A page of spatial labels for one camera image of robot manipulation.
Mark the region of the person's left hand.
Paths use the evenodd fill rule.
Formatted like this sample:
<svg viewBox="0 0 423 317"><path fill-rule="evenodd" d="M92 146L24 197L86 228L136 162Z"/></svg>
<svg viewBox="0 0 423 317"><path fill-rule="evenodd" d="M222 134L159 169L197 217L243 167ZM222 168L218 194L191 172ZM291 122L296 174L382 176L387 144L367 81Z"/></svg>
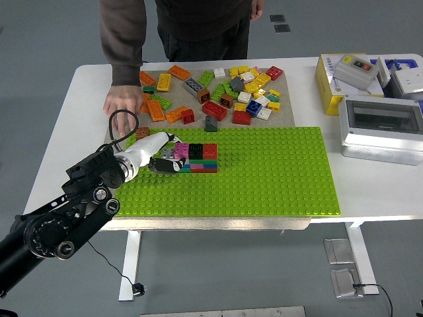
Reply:
<svg viewBox="0 0 423 317"><path fill-rule="evenodd" d="M251 1L251 11L250 11L250 20L258 20L264 12L265 0L252 0Z"/></svg>

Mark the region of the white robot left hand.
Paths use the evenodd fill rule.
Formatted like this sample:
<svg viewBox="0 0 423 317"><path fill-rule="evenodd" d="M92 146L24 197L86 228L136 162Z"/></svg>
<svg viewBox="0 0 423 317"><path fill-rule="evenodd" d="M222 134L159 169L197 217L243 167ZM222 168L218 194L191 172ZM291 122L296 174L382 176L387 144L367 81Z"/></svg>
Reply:
<svg viewBox="0 0 423 317"><path fill-rule="evenodd" d="M168 142L180 143L181 140L174 134L158 132L136 141L127 150L115 155L120 163L126 182L137 176L141 167L148 166L149 170L156 174L177 174L183 168L186 161L182 158L178 161L163 158L153 158Z"/></svg>

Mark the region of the person's right hand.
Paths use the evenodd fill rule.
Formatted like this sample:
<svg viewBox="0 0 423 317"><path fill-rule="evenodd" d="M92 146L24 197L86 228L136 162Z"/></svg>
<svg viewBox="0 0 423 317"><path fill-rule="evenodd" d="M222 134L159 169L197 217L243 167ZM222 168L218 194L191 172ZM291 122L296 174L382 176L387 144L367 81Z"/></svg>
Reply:
<svg viewBox="0 0 423 317"><path fill-rule="evenodd" d="M110 87L103 106L104 113L110 117L117 110L128 110L137 114L143 103L143 89L138 86L115 86ZM133 129L136 126L135 118L126 112L119 112L112 119L112 129L119 136L126 135L126 124Z"/></svg>

